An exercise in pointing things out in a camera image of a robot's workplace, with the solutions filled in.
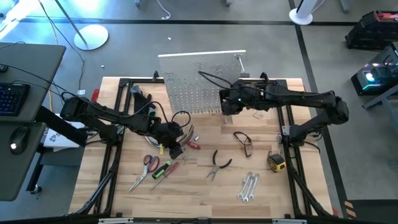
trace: white stand base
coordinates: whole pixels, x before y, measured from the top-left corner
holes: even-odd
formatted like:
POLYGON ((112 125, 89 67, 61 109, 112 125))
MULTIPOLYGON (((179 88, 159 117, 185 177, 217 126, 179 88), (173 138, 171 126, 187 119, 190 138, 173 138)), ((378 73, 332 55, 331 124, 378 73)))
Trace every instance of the white stand base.
POLYGON ((310 13, 307 17, 305 18, 299 18, 297 17, 297 9, 292 9, 291 12, 289 13, 290 20, 292 20, 294 23, 298 25, 308 25, 312 22, 312 14, 310 13))
POLYGON ((75 35, 75 45, 82 50, 94 50, 101 47, 108 40, 109 34, 105 27, 100 25, 89 25, 79 30, 80 34, 86 40, 86 43, 75 35))

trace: combination wrench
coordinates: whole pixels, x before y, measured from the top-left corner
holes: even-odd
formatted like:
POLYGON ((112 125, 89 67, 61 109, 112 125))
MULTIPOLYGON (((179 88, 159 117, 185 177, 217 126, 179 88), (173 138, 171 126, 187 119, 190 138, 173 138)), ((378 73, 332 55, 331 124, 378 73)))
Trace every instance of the combination wrench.
POLYGON ((246 189, 246 186, 248 185, 249 180, 250 180, 250 177, 251 177, 252 174, 253 174, 252 172, 248 172, 248 176, 245 177, 245 178, 243 179, 243 182, 244 182, 243 188, 242 188, 242 190, 238 193, 238 198, 240 198, 240 199, 243 198, 244 190, 246 189))
POLYGON ((251 188, 250 194, 249 194, 249 199, 253 200, 254 199, 254 189, 256 189, 257 181, 260 178, 260 174, 255 175, 256 179, 254 180, 253 187, 251 188))
POLYGON ((246 192, 246 195, 242 199, 243 202, 246 202, 246 203, 249 202, 249 197, 248 196, 249 196, 249 193, 251 192, 253 182, 254 182, 254 177, 250 176, 250 184, 249 184, 249 187, 248 187, 248 191, 246 192))

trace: white pegboard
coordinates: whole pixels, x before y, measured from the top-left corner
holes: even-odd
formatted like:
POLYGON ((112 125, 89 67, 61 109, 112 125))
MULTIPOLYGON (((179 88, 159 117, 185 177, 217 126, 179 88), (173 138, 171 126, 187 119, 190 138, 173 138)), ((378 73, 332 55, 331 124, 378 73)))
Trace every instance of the white pegboard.
MULTIPOLYGON (((204 71, 234 83, 241 74, 241 59, 245 50, 199 52, 189 54, 159 55, 160 76, 164 77, 173 113, 181 110, 189 113, 221 112, 220 87, 198 74, 204 71)), ((219 79, 208 77, 215 83, 229 88, 219 79)))

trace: green screwdriver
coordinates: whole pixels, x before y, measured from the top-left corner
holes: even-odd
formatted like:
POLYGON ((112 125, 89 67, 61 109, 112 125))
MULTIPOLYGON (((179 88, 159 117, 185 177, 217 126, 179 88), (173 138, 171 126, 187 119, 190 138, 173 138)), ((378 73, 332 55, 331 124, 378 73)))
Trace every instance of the green screwdriver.
POLYGON ((166 169, 171 165, 171 163, 174 161, 174 159, 167 161, 164 165, 162 165, 161 167, 159 167, 154 174, 152 174, 152 178, 153 179, 157 179, 158 177, 160 177, 162 174, 164 174, 164 172, 166 171, 166 169))

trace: pliers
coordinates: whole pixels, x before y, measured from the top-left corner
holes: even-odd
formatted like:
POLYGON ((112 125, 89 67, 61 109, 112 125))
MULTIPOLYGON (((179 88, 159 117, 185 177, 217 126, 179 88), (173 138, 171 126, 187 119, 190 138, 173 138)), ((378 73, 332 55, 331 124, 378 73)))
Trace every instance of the pliers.
POLYGON ((216 174, 217 174, 217 171, 219 170, 219 169, 224 169, 225 167, 228 167, 229 165, 230 165, 230 163, 232 162, 232 159, 229 159, 229 161, 225 164, 225 165, 223 165, 223 166, 218 166, 218 165, 216 165, 216 155, 217 155, 217 152, 218 152, 218 150, 216 150, 215 152, 214 152, 214 154, 213 154, 213 169, 210 171, 210 173, 207 175, 207 177, 209 177, 210 176, 210 174, 213 174, 213 178, 211 179, 211 181, 213 181, 214 180, 214 177, 216 176, 216 174))

